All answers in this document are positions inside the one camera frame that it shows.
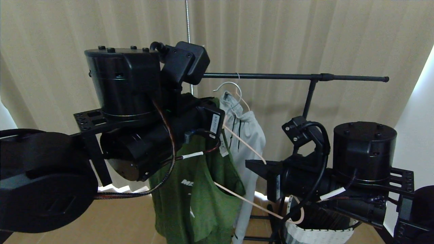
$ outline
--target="green vest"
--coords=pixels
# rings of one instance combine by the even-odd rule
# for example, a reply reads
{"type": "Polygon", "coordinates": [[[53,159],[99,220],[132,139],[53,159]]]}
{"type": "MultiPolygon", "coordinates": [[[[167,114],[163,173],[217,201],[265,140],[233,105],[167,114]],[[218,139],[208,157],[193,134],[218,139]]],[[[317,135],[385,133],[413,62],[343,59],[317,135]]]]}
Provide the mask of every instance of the green vest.
{"type": "MultiPolygon", "coordinates": [[[[206,149],[213,148],[215,142],[206,144],[204,138],[194,136],[177,156],[204,151],[205,146],[206,149]]],[[[245,190],[233,165],[232,155],[228,153],[223,157],[218,149],[210,154],[177,161],[165,184],[152,193],[155,229],[166,237],[168,244],[231,242],[233,223],[242,200],[219,189],[214,181],[239,195],[245,195],[245,190]]],[[[161,181],[168,167],[151,176],[151,187],[161,181]]]]}

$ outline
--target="brown floor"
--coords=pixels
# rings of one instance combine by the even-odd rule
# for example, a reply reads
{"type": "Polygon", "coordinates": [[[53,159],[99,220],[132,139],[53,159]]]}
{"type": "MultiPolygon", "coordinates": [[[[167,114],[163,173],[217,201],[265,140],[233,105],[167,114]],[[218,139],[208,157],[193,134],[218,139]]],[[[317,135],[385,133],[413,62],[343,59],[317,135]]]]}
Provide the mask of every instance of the brown floor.
{"type": "MultiPolygon", "coordinates": [[[[255,202],[266,206],[256,198],[255,202]]],[[[253,214],[266,215],[253,208],[253,214]]],[[[5,244],[165,244],[164,237],[154,228],[155,214],[150,196],[125,200],[95,201],[85,214],[58,230],[40,233],[14,233],[5,244]]],[[[252,219],[248,236],[269,236],[270,225],[266,220],[252,219]]],[[[245,241],[245,244],[264,242],[245,241]]],[[[373,227],[362,224],[348,244],[383,244],[373,227]]]]}

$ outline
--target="light under curtain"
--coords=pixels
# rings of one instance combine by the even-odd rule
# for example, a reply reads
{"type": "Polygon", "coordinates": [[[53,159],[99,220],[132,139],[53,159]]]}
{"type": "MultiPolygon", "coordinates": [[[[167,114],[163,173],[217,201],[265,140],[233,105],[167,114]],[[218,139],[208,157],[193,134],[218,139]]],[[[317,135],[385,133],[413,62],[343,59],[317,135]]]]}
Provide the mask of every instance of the light under curtain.
{"type": "MultiPolygon", "coordinates": [[[[72,114],[98,107],[84,50],[187,41],[185,7],[172,0],[3,0],[3,103],[19,127],[78,132],[72,114]]],[[[330,134],[349,121],[395,126],[434,43],[433,1],[190,0],[188,10],[191,42],[207,49],[209,72],[390,77],[318,83],[308,119],[330,134]]],[[[204,79],[196,95],[219,97],[212,90],[224,81],[204,79]]],[[[264,157],[289,156],[281,125],[301,115],[309,83],[232,81],[264,130],[264,157]]],[[[265,193],[264,182],[257,189],[265,193]]]]}

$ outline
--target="metal hook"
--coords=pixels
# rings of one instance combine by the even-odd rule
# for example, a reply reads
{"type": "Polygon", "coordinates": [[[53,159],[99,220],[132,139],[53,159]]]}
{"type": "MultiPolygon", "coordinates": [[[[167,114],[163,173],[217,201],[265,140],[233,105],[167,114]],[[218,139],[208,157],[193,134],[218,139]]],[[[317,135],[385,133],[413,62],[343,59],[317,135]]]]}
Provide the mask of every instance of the metal hook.
{"type": "Polygon", "coordinates": [[[232,110],[235,106],[237,106],[240,103],[241,98],[243,97],[243,92],[241,91],[241,88],[238,84],[236,84],[235,82],[232,82],[232,81],[226,81],[226,82],[223,82],[219,87],[217,87],[217,89],[213,90],[213,92],[218,91],[220,89],[220,87],[222,87],[224,84],[227,84],[227,83],[235,85],[238,88],[238,90],[240,91],[240,99],[238,99],[238,102],[230,108],[230,110],[232,110]]]}

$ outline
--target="white basket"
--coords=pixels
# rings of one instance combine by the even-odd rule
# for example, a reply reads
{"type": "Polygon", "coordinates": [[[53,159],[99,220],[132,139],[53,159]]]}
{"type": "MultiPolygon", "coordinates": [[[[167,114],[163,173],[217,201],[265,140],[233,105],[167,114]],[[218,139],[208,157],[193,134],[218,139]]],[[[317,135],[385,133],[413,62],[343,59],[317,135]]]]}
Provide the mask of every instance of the white basket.
{"type": "MultiPolygon", "coordinates": [[[[288,208],[286,213],[289,213],[293,197],[289,197],[288,208]]],[[[357,223],[357,220],[351,219],[350,225],[357,223]]],[[[284,238],[286,244],[344,244],[354,233],[354,228],[346,230],[312,230],[303,229],[295,224],[286,222],[286,231],[284,238]]]]}

